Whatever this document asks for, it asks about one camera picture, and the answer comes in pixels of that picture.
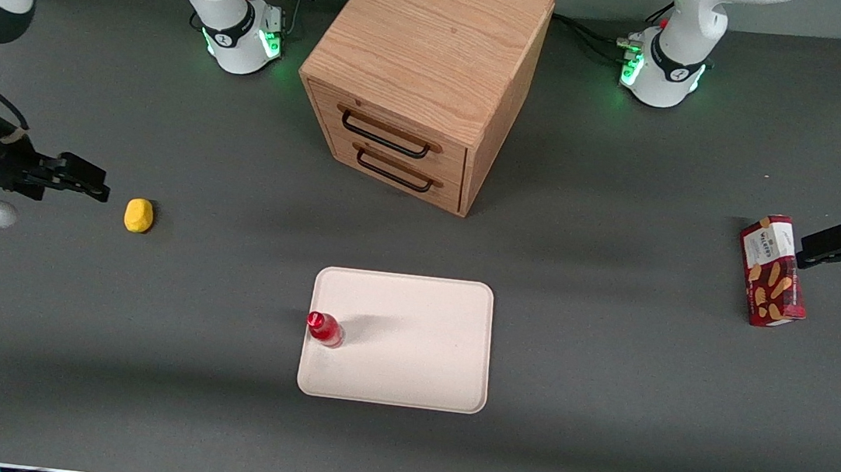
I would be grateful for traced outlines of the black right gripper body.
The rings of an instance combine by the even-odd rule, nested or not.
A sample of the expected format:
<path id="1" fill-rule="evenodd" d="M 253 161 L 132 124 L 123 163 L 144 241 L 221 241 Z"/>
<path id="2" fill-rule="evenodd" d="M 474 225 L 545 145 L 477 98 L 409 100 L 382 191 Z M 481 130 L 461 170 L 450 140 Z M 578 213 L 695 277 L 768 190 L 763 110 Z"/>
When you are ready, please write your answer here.
<path id="1" fill-rule="evenodd" d="M 33 178 L 42 176 L 42 162 L 47 157 L 34 149 L 28 135 L 20 135 L 12 143 L 2 142 L 13 133 L 16 133 L 16 127 L 0 120 L 0 190 L 39 201 L 46 189 Z"/>

